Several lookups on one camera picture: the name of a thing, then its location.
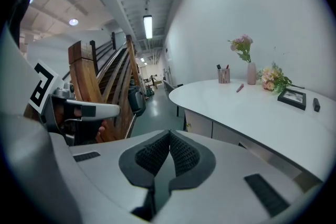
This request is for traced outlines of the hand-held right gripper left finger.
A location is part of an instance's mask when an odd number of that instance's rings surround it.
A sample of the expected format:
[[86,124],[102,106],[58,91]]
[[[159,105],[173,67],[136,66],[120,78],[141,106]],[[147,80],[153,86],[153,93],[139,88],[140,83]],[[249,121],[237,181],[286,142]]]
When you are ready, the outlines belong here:
[[50,134],[61,175],[75,199],[81,224],[172,224],[172,210],[155,210],[153,153],[169,152],[169,131],[154,131],[116,142],[68,146]]

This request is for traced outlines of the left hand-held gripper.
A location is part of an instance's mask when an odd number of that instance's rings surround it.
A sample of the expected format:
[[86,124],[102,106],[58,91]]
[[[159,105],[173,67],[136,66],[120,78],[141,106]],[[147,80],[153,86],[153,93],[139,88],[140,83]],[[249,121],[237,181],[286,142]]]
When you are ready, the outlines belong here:
[[29,104],[37,111],[40,123],[50,133],[64,137],[67,145],[74,146],[77,125],[74,121],[98,121],[118,116],[121,109],[115,104],[75,100],[74,86],[39,60],[34,70],[40,81]]

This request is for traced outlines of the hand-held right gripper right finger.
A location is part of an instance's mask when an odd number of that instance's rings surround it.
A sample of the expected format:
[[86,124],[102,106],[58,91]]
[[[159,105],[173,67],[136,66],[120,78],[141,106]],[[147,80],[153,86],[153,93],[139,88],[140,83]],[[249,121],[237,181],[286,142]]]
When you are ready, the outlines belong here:
[[[320,184],[303,192],[299,185],[246,149],[198,134],[179,132],[209,148],[216,166],[197,188],[174,190],[154,224],[290,224],[316,198]],[[289,203],[271,217],[244,178],[260,174]]]

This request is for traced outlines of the white curved desk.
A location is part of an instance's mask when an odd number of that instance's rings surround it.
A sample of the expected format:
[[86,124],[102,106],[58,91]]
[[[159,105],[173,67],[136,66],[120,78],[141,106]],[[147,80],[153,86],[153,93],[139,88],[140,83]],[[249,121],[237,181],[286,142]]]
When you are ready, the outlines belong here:
[[[336,101],[306,90],[306,109],[277,101],[261,86],[233,79],[198,81],[174,89],[170,100],[237,132],[298,169],[327,181],[336,163]],[[320,111],[313,109],[313,99]]]

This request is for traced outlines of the person's left hand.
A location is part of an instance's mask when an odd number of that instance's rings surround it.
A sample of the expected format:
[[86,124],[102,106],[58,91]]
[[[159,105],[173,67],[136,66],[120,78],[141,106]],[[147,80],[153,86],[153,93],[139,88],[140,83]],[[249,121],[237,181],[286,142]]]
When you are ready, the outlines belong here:
[[96,141],[98,143],[104,143],[107,141],[107,138],[106,138],[106,130],[107,130],[107,122],[106,120],[103,120],[101,122],[101,125],[100,127],[98,128],[98,131],[97,131],[97,135],[96,135]]

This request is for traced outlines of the black hard case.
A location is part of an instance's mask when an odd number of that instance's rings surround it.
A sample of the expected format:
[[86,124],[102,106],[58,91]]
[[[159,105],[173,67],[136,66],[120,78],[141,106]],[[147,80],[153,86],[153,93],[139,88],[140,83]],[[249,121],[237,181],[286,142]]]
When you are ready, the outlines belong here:
[[130,84],[130,87],[128,90],[128,100],[129,100],[132,113],[136,115],[137,117],[141,116],[146,109],[146,104],[145,104],[144,94],[141,91],[140,86],[136,86],[135,84]]

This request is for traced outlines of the ceiling tube light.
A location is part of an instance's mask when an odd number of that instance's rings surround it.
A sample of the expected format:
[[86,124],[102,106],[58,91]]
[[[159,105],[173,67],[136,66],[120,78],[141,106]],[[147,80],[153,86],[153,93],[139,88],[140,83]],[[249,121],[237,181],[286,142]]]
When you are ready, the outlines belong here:
[[143,23],[146,39],[152,39],[153,37],[152,16],[151,15],[143,16]]

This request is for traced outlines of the pink pen holder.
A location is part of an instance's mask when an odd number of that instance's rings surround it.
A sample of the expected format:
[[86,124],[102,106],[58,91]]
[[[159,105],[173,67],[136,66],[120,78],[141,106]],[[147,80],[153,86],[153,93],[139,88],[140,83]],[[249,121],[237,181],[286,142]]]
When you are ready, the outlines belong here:
[[218,75],[218,83],[220,84],[228,84],[230,83],[230,69],[218,69],[217,70]]

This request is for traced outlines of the peach and yellow flower bouquet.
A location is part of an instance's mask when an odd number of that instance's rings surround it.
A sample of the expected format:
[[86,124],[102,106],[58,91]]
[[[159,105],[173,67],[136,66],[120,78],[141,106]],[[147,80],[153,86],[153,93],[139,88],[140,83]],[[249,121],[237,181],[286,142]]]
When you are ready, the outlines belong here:
[[271,67],[265,67],[257,72],[257,81],[262,84],[264,90],[274,93],[281,93],[287,87],[304,89],[304,87],[294,85],[274,61]]

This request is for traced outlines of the pink flower bunch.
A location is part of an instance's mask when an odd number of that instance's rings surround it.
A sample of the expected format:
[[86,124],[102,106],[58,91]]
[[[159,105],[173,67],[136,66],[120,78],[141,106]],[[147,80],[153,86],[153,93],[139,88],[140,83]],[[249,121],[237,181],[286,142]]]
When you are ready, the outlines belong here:
[[247,63],[251,63],[250,48],[253,40],[246,34],[233,40],[228,40],[231,51],[238,54],[240,59]]

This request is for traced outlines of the black picture frame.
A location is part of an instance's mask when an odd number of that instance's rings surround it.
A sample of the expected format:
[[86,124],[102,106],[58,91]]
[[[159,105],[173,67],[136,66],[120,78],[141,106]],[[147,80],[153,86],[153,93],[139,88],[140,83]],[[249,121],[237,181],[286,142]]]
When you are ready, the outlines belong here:
[[285,88],[278,95],[277,101],[304,111],[306,109],[307,97],[305,93]]

